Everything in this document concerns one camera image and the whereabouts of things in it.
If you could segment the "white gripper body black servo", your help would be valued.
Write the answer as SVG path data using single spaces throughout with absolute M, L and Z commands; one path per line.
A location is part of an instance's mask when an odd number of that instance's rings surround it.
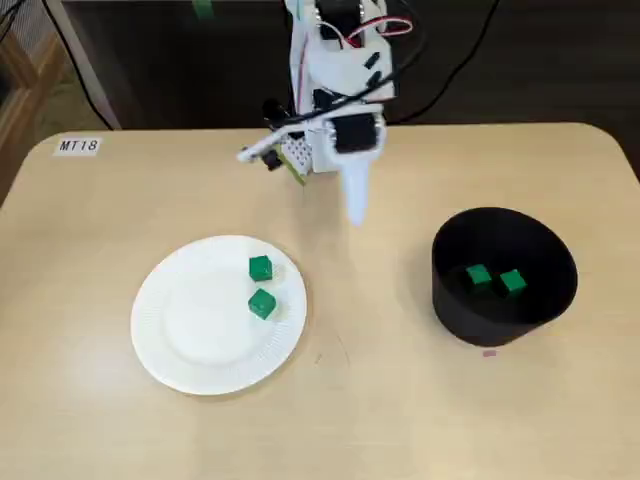
M 335 110 L 305 122 L 313 170 L 338 171 L 377 160 L 387 139 L 382 110 Z

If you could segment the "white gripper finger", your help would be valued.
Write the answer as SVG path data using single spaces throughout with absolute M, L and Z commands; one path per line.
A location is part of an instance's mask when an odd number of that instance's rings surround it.
M 292 151 L 285 152 L 280 149 L 281 145 L 288 145 L 294 140 L 294 136 L 301 135 L 301 130 L 294 127 L 281 127 L 272 131 L 265 138 L 256 144 L 243 148 L 237 154 L 237 160 L 241 163 L 251 163 L 256 158 L 260 158 L 265 165 L 300 165 L 301 161 Z
M 371 168 L 371 161 L 361 160 L 347 163 L 340 168 L 347 216 L 354 226 L 360 226 L 366 218 Z

